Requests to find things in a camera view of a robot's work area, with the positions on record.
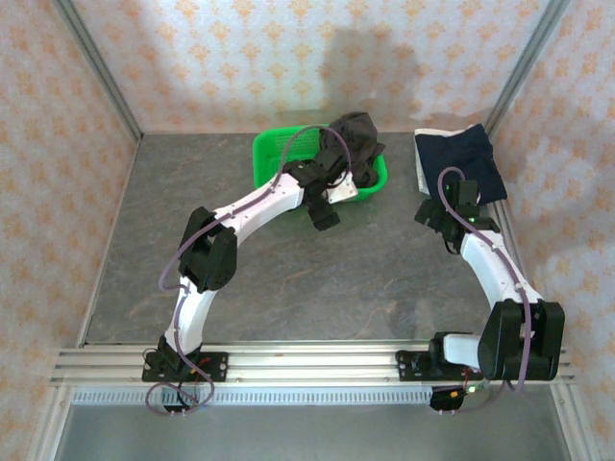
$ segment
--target wall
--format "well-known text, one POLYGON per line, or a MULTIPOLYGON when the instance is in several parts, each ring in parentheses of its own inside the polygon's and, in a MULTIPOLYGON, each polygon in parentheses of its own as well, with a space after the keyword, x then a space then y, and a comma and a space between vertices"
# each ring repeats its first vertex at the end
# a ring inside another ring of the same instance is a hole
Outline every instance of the wall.
POLYGON ((72 346, 134 144, 47 0, 0 6, 0 458, 72 346))
POLYGON ((566 310, 604 459, 615 453, 614 24, 611 2, 573 0, 494 139, 529 274, 566 310))
POLYGON ((547 0, 77 0, 145 132, 368 110, 381 131, 493 107, 547 0))

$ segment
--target wire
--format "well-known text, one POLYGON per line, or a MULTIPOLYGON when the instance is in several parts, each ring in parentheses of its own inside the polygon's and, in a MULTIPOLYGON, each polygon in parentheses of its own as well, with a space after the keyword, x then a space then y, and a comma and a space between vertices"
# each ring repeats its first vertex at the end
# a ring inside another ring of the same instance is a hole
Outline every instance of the wire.
MULTIPOLYGON (((352 163, 352 157, 350 155, 350 151, 348 149, 348 145, 346 144, 346 141, 344 141, 344 138, 341 136, 341 134, 339 134, 337 131, 335 131, 334 129, 330 128, 330 127, 326 127, 324 125, 308 125, 306 127, 303 127, 301 130, 299 130, 298 132, 296 132, 294 135, 292 135, 290 137, 290 139, 288 139, 288 141, 286 142, 283 152, 282 152, 282 156, 280 159, 280 167, 278 168, 278 171, 273 179, 273 181, 271 182, 271 185, 269 187, 267 187, 264 192, 262 194, 260 194, 258 197, 256 197, 254 200, 251 200, 250 202, 242 205, 242 206, 238 206, 234 211, 233 211, 233 215, 237 214, 237 213, 241 213, 242 211, 260 203, 261 201, 263 201, 267 196, 269 196, 269 194, 275 193, 275 188, 278 185, 278 182, 280 182, 280 179, 282 177, 283 174, 283 167, 284 164, 286 162, 286 158, 288 156, 288 151, 290 150, 290 146, 292 145, 292 143, 303 133, 309 131, 309 130, 325 130, 330 132, 331 134, 333 134, 335 136, 335 138, 339 141, 339 143, 341 144, 343 151, 344 151, 344 155, 346 157, 346 160, 348 162, 348 166, 345 170, 345 174, 343 179, 341 180, 340 183, 344 182, 346 177, 348 176, 349 171, 351 170, 351 163, 352 163)), ((165 282, 166 279, 169 275, 169 272, 171 271, 171 269, 173 268, 173 266, 175 265, 175 263, 177 261, 179 261, 180 257, 182 256, 182 254, 190 247, 190 245, 192 245, 196 240, 198 240, 201 236, 203 236, 204 234, 206 234, 208 231, 210 231, 211 229, 213 229, 215 226, 217 226, 218 224, 226 221, 227 219, 231 218, 233 216, 231 213, 226 213, 218 218, 216 218, 213 222, 207 224, 206 226, 204 226, 202 229, 196 231, 194 234, 192 234, 185 242, 183 245, 180 246, 180 248, 178 249, 177 252, 175 252, 175 254, 171 257, 171 259, 169 260, 169 262, 166 264, 166 266, 164 266, 164 269, 162 270, 162 273, 160 274, 160 278, 158 281, 158 287, 160 290, 162 291, 173 291, 177 288, 184 290, 184 295, 182 296, 182 298, 180 299, 180 301, 177 304, 177 307, 175 309, 175 314, 173 315, 173 339, 175 341, 175 347, 176 347, 176 352, 178 354, 178 356, 182 359, 182 361, 188 366, 190 367, 194 372, 196 372, 197 374, 199 374, 199 376, 201 376, 208 384, 209 384, 209 394, 207 397, 205 397, 204 400, 202 401, 197 401, 197 399, 193 396, 190 396, 186 391, 184 391, 183 389, 179 388, 178 386, 170 383, 170 382, 158 382, 156 384, 154 384, 148 391, 147 394, 145 395, 145 406, 147 406, 147 408, 149 408, 150 410, 152 410, 154 413, 161 415, 161 416, 173 416, 174 412, 169 413, 165 413, 162 412, 156 408, 154 408, 151 403, 150 403, 150 398, 152 395, 152 392, 157 389, 158 387, 161 386, 166 386, 166 387, 170 387, 172 389, 175 389, 178 393, 181 393, 182 395, 184 395, 185 397, 187 397, 188 399, 191 399, 192 401, 195 401, 195 404, 187 409, 187 410, 182 410, 182 413, 185 415, 187 415, 188 413, 192 413, 193 411, 198 410, 200 407, 202 407, 203 405, 205 405, 208 401, 211 400, 211 398, 213 397, 213 393, 215 390, 215 386, 213 385, 213 381, 211 380, 211 377, 209 377, 209 375, 207 373, 205 373, 201 368, 199 368, 195 363, 193 363, 189 358, 187 358, 185 356, 184 351, 182 350, 182 347, 180 346, 180 313, 182 312, 182 307, 184 306, 184 302, 185 299, 187 298, 187 296, 190 294, 190 288, 187 285, 184 285, 182 283, 178 283, 177 285, 173 285, 173 286, 166 286, 165 282)))
POLYGON ((482 240, 485 244, 487 244, 489 248, 491 248, 491 251, 494 252, 498 256, 498 258, 502 261, 506 271, 508 272, 508 274, 510 275, 510 277, 515 283, 515 289, 519 293, 519 296, 521 297, 521 300, 523 302, 523 308, 524 308, 524 313, 526 317, 525 337, 523 341, 523 352, 521 354, 521 366, 519 369, 519 379, 517 380, 517 386, 516 387, 513 386, 512 383, 510 383, 510 381, 503 381, 502 385, 498 389, 498 392, 492 398, 486 400, 485 402, 481 403, 480 405, 476 407, 467 408, 467 409, 462 408, 454 412, 454 413, 470 413, 472 411, 481 410, 482 408, 496 401, 502 395, 502 392, 506 388, 506 386, 515 393, 520 393, 523 391, 523 388, 526 382, 526 376, 528 374, 529 348, 531 346, 531 309, 529 307, 529 299, 528 299, 526 290, 523 288, 523 285, 521 284, 521 281, 519 280, 519 277, 517 276, 517 273, 515 272, 514 267, 512 263, 510 262, 510 260, 508 259, 508 257, 504 254, 504 252, 500 248, 496 247, 494 242, 492 242, 491 239, 489 239, 489 237, 487 237, 484 233, 476 229, 469 222, 467 222, 465 219, 459 216, 459 214, 451 207, 451 204, 449 204, 446 198, 446 195, 444 194, 443 181, 444 181, 444 176, 450 172, 458 173, 461 179, 465 180, 465 175, 463 174, 463 172, 459 168, 456 168, 454 166, 449 166, 440 172, 440 175, 438 176, 438 195, 440 196, 442 205, 444 205, 446 210, 449 213, 451 213, 451 215, 457 220, 457 222, 459 222, 464 228, 466 228, 468 231, 470 231, 476 237, 482 240))

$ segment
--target black bracket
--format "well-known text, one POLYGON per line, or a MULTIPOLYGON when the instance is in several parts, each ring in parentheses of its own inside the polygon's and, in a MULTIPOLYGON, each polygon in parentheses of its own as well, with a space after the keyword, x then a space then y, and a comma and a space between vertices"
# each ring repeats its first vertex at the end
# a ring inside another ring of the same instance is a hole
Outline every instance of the black bracket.
MULTIPOLYGON (((442 342, 444 336, 453 331, 440 331, 430 340, 430 348, 425 352, 397 351, 397 371, 400 381, 459 381, 463 382, 468 371, 465 365, 457 365, 444 360, 442 342)), ((481 373, 469 372, 469 380, 482 380, 481 373)))
POLYGON ((339 178, 347 165, 348 161, 335 150, 322 149, 314 159, 293 160, 283 168, 304 189, 303 205, 319 231, 339 224, 339 217, 327 200, 327 187, 339 178))
POLYGON ((521 303, 495 303, 479 341, 479 364, 487 379, 517 379, 521 369, 523 339, 519 332, 531 322, 528 380, 552 380, 557 375, 564 331, 564 310, 559 303, 538 300, 529 305, 526 319, 521 303))
MULTIPOLYGON (((213 382, 224 382, 229 370, 229 355, 226 352, 194 351, 186 356, 192 363, 209 375, 213 382)), ((179 355, 160 338, 156 350, 143 357, 143 382, 194 382, 203 377, 188 367, 179 355)))
MULTIPOLYGON (((478 194, 479 187, 475 181, 452 181, 445 190, 451 207, 472 226, 479 231, 500 232, 493 219, 480 216, 478 194)), ((436 233, 442 233, 444 241, 453 244, 459 253, 466 229, 446 210, 439 197, 423 201, 414 215, 414 221, 432 228, 436 233)))
MULTIPOLYGON (((192 211, 185 227, 182 246, 197 231, 215 219, 214 213, 200 206, 192 211)), ((219 290, 237 269, 237 236, 222 224, 201 235, 180 256, 180 273, 196 285, 196 290, 219 290)))
MULTIPOLYGON (((435 363, 429 352, 397 351, 397 371, 402 382, 417 381, 458 381, 465 380, 466 368, 464 365, 453 363, 435 363)), ((470 372, 472 381, 482 380, 482 374, 470 372)))
MULTIPOLYGON (((198 367, 211 377, 213 382, 226 381, 229 370, 229 355, 226 352, 204 352, 192 360, 198 367)), ((143 367, 143 382, 194 382, 202 381, 203 377, 198 373, 177 373, 167 362, 164 361, 159 352, 148 352, 145 355, 145 366, 143 367)))

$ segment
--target black cloth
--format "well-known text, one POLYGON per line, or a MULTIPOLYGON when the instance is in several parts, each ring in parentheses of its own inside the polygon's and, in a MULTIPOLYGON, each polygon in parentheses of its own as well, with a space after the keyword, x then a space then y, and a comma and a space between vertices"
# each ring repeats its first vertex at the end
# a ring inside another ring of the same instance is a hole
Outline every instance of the black cloth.
MULTIPOLYGON (((440 200, 438 176, 447 166, 456 166, 463 171, 466 180, 478 183, 481 205, 506 198, 506 189, 493 159, 493 146, 481 124, 453 136, 418 134, 415 139, 427 187, 434 199, 440 200)), ((456 173, 449 173, 444 183, 457 178, 456 173)))
MULTIPOLYGON (((374 160, 384 150, 378 142, 378 130, 367 112, 350 112, 331 122, 348 145, 352 160, 351 173, 356 187, 371 187, 378 181, 378 172, 373 168, 374 160)), ((320 131, 321 149, 342 150, 334 134, 320 131)))

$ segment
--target dark navy cloth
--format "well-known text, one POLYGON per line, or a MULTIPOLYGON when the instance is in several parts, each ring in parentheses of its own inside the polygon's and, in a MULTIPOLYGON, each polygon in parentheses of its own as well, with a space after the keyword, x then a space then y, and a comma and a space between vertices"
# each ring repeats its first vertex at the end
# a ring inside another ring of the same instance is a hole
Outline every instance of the dark navy cloth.
MULTIPOLYGON (((482 125, 453 136, 418 134, 415 138, 427 187, 434 199, 439 200, 438 175, 447 166, 456 166, 463 171, 466 180, 478 183, 481 205, 506 198, 506 189, 493 159, 493 146, 482 125)), ((455 180, 456 176, 449 173, 444 183, 455 180)))

